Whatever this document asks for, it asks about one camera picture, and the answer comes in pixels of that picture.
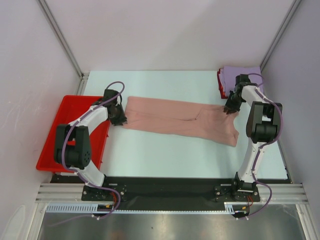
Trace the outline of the pink t shirt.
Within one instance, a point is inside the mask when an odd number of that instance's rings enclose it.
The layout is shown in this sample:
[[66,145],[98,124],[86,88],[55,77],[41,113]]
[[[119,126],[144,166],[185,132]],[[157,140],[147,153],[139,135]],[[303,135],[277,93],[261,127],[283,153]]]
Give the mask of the pink t shirt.
[[130,96],[125,115],[124,127],[130,130],[202,138],[231,147],[238,142],[237,114],[225,113],[223,105]]

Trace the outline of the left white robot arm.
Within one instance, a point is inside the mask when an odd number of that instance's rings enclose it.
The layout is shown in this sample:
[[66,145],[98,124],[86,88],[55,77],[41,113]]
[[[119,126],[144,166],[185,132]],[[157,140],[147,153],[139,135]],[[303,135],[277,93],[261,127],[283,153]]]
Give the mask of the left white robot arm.
[[58,125],[53,154],[54,161],[78,176],[85,186],[93,189],[92,194],[99,200],[107,199],[110,193],[121,196],[105,184],[106,176],[92,160],[90,135],[106,121],[110,121],[114,126],[127,123],[119,100],[92,105],[78,119]]

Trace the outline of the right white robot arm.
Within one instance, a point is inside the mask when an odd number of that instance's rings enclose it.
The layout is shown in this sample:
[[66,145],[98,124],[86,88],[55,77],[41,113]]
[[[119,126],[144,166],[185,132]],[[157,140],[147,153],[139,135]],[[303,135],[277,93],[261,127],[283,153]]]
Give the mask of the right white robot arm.
[[267,98],[257,85],[238,85],[230,92],[223,111],[236,113],[242,103],[250,106],[245,129],[248,146],[230,188],[230,196],[236,201],[246,201],[258,192],[256,174],[260,163],[268,146],[278,141],[283,129],[283,105]]

